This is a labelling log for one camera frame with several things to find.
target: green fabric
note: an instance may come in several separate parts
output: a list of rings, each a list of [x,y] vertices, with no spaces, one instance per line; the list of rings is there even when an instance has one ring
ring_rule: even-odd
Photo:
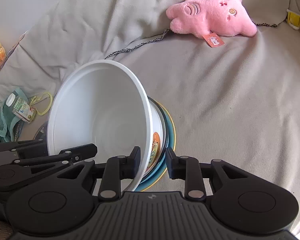
[[[16,96],[20,96],[27,103],[28,98],[20,88],[16,88],[13,92]],[[20,118],[17,117],[10,108],[6,105],[7,99],[2,103],[0,107],[0,142],[14,141],[13,128]]]

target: white bowl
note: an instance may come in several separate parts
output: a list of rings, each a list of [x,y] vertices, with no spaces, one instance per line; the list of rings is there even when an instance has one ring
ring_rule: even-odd
[[[150,104],[138,78],[124,65],[96,60],[74,71],[57,93],[48,120],[49,155],[88,143],[98,147],[96,163],[141,148],[136,177],[121,181],[133,191],[149,162],[153,139]]]

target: yellow cord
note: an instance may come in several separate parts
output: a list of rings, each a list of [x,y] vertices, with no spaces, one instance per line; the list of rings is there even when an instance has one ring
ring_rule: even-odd
[[[50,103],[49,103],[47,109],[44,110],[42,113],[39,112],[38,109],[35,108],[38,115],[44,115],[44,114],[46,114],[49,111],[50,107],[52,106],[53,96],[49,92],[44,92],[39,98],[37,98],[37,96],[32,97],[29,106],[32,106],[36,102],[39,102],[41,100],[41,98],[43,97],[43,95],[49,95],[49,97],[50,97]]]

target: blue plate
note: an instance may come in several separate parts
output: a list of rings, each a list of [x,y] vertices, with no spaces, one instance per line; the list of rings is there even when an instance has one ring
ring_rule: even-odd
[[[159,105],[164,110],[164,113],[165,113],[165,115],[167,117],[167,121],[168,121],[168,127],[169,127],[168,147],[171,147],[173,150],[175,150],[176,133],[175,133],[175,127],[174,127],[173,121],[172,121],[171,116],[168,113],[168,111],[161,104],[159,104]],[[167,169],[165,160],[166,159],[165,159],[165,155],[164,155],[162,160],[160,161],[161,164],[158,165],[158,167],[157,167],[156,172],[154,172],[154,174],[151,177],[149,177],[147,180],[144,180],[143,182],[141,182],[135,191],[147,190],[162,177],[162,175],[165,173],[165,171]]]

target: pink plush toy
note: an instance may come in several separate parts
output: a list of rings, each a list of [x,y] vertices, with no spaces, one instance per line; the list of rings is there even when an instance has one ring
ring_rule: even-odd
[[[239,33],[252,37],[257,27],[249,18],[242,0],[186,0],[170,6],[166,14],[175,33],[202,35],[215,32],[222,36]]]

